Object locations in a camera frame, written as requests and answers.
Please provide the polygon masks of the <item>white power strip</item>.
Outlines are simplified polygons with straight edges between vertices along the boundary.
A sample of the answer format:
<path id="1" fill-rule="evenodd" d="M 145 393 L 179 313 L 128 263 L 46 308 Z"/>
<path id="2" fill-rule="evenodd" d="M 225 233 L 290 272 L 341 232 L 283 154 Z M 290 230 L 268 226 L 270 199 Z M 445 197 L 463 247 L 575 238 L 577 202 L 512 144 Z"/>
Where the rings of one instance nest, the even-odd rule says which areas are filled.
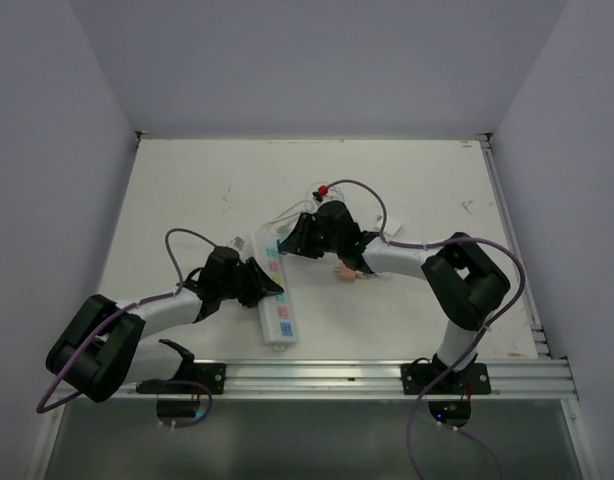
<path id="1" fill-rule="evenodd" d="M 258 303 L 263 342 L 275 351 L 282 351 L 298 342 L 298 331 L 278 252 L 278 238 L 267 231 L 257 230 L 250 232 L 249 240 L 255 260 L 283 289 L 282 293 L 265 297 Z"/>

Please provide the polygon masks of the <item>orange charger plug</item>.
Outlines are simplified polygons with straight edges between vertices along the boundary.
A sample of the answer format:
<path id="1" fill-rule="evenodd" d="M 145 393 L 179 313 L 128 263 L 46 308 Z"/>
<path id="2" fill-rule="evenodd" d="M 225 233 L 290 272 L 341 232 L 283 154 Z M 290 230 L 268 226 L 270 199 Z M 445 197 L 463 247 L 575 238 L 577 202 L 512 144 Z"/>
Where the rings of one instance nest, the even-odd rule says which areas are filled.
<path id="1" fill-rule="evenodd" d="M 334 269 L 336 277 L 340 281 L 344 282 L 353 282 L 358 278 L 358 274 L 356 271 L 349 269 L 344 265 L 339 265 Z"/>

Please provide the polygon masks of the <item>white charger plug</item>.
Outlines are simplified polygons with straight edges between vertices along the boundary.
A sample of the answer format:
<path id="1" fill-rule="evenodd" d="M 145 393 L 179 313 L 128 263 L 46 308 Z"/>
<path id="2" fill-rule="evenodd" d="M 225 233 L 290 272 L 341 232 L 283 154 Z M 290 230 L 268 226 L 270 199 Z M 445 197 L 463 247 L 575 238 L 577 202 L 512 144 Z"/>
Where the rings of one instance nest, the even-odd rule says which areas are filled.
<path id="1" fill-rule="evenodd" d="M 382 232 L 384 236 L 394 237 L 402 228 L 402 223 L 392 217 L 378 215 L 376 219 L 376 231 Z"/>

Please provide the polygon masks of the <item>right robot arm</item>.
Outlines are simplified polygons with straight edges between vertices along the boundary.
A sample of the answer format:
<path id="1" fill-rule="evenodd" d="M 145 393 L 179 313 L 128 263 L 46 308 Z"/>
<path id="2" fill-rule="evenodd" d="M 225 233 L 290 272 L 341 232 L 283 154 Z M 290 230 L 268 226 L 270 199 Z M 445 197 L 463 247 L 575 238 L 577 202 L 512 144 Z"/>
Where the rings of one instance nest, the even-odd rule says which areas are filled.
<path id="1" fill-rule="evenodd" d="M 341 201 L 301 214 L 279 252 L 311 259 L 332 253 L 356 272 L 426 281 L 448 318 L 432 369 L 434 384 L 448 393 L 467 382 L 477 333 L 510 290 L 508 277 L 468 235 L 458 232 L 439 247 L 406 248 L 361 229 Z"/>

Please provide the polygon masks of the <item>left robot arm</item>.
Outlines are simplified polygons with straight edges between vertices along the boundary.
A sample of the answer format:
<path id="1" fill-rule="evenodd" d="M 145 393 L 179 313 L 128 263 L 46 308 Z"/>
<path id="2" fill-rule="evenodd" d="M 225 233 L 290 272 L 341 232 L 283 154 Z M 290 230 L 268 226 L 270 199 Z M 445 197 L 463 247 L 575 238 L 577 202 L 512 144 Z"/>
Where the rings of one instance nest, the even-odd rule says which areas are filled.
<path id="1" fill-rule="evenodd" d="M 127 305 L 101 294 L 89 297 L 50 349 L 46 368 L 56 382 L 97 403 L 127 383 L 156 381 L 172 392 L 194 391 L 194 354 L 173 340 L 147 345 L 145 338 L 199 323 L 225 301 L 252 308 L 283 291 L 254 258 L 219 246 L 170 292 Z"/>

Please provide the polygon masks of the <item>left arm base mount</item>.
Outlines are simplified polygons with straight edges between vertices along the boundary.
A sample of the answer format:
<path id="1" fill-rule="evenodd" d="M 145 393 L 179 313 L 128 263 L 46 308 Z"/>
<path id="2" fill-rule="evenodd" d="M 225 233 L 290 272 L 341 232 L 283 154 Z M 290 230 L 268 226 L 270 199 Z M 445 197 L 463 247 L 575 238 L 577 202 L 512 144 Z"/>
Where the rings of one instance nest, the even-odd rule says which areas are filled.
<path id="1" fill-rule="evenodd" d="M 196 426 L 213 411 L 214 396 L 224 390 L 224 363 L 197 363 L 195 355 L 172 340 L 159 340 L 138 352 L 130 369 L 136 392 L 165 396 L 156 416 L 170 430 Z"/>

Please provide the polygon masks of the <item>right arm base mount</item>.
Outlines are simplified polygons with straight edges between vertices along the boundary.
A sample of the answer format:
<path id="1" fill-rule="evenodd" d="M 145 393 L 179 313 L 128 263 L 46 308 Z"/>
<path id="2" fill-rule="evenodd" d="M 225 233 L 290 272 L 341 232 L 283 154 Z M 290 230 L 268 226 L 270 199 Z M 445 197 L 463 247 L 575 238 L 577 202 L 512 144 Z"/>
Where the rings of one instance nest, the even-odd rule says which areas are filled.
<path id="1" fill-rule="evenodd" d="M 451 370 L 440 380 L 445 365 L 433 357 L 420 357 L 400 365 L 401 384 L 405 395 L 418 396 L 429 384 L 427 395 L 450 396 L 450 400 L 428 402 L 433 420 L 441 424 L 461 428 L 471 418 L 471 400 L 474 395 L 490 395 L 492 387 L 489 372 L 484 363 L 472 360 L 463 370 Z"/>

